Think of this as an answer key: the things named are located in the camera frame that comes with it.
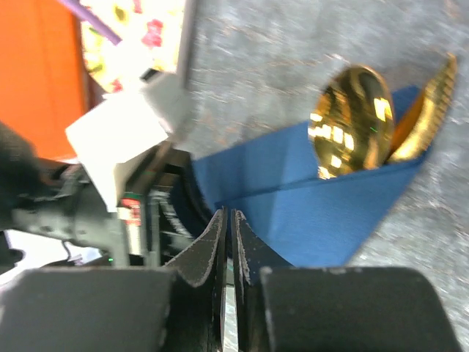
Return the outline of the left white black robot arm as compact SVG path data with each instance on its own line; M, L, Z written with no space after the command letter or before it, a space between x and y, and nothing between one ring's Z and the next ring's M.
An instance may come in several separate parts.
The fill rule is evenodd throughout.
M125 178L109 213L85 168L39 158L8 126L1 127L1 230L18 230L94 247L111 265L166 264L209 224L191 155L170 141L146 151Z

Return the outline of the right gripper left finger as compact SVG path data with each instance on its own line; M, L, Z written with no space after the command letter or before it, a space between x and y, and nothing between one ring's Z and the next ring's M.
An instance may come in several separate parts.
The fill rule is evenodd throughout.
M221 351L227 219L159 268L25 271L1 291L1 349Z

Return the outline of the gold spoon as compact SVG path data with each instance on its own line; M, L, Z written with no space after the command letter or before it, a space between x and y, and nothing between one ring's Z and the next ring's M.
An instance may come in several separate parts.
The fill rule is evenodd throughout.
M394 108L384 78L367 66L346 67L329 81L310 113L318 178L381 167L393 133Z

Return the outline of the dark blue paper napkin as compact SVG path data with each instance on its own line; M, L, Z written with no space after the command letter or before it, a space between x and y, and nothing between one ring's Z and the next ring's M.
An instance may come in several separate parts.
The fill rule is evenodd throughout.
M302 122L201 158L193 170L211 210L243 212L254 233L291 264L343 265L424 158L320 180L307 127Z

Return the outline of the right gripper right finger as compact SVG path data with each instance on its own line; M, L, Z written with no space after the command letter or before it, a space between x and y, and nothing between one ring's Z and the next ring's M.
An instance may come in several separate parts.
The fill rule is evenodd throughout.
M231 214L241 351L459 351L428 279L403 267L296 268Z

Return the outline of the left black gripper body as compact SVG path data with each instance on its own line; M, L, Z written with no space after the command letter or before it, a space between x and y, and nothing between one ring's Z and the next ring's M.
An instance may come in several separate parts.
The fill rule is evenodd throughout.
M109 213L83 166L40 161L37 197L20 195L10 227L77 246L95 247L112 266L165 265L204 231L212 211L196 182L191 154L171 142L151 148Z

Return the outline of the gold knife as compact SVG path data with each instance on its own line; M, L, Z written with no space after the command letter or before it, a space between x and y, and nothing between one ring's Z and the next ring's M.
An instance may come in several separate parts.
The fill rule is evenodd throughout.
M447 54L442 67L399 121L387 159L389 164L412 160L427 151L451 105L457 69L457 57Z

